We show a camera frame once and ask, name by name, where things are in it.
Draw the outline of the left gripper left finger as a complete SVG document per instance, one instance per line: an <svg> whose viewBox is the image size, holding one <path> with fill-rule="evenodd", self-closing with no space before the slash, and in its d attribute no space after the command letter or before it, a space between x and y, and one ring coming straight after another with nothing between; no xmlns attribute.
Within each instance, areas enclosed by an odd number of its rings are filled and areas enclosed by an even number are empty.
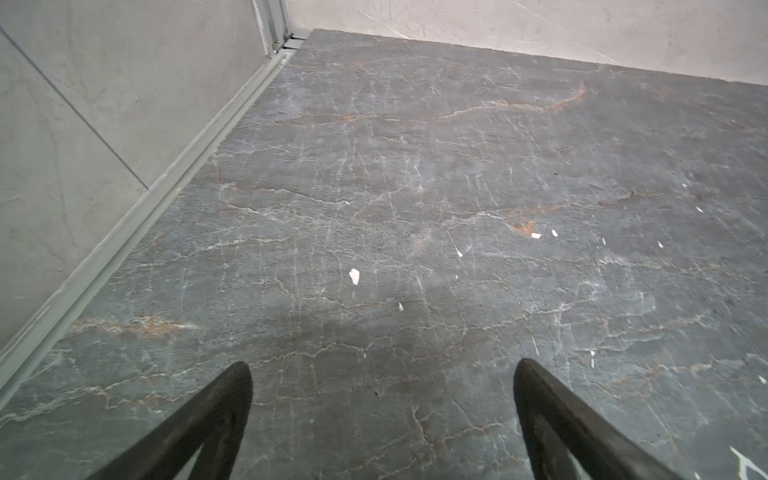
<svg viewBox="0 0 768 480"><path fill-rule="evenodd" d="M195 457L191 479L228 479L253 398L249 366L238 361L91 479L173 479Z"/></svg>

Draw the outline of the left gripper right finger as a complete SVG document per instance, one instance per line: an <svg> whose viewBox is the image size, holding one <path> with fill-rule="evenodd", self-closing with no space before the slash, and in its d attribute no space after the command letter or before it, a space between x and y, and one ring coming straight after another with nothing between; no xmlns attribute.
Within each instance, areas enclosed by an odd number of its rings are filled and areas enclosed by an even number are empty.
<svg viewBox="0 0 768 480"><path fill-rule="evenodd" d="M514 373L514 401L536 479L678 479L593 410L540 363L524 358Z"/></svg>

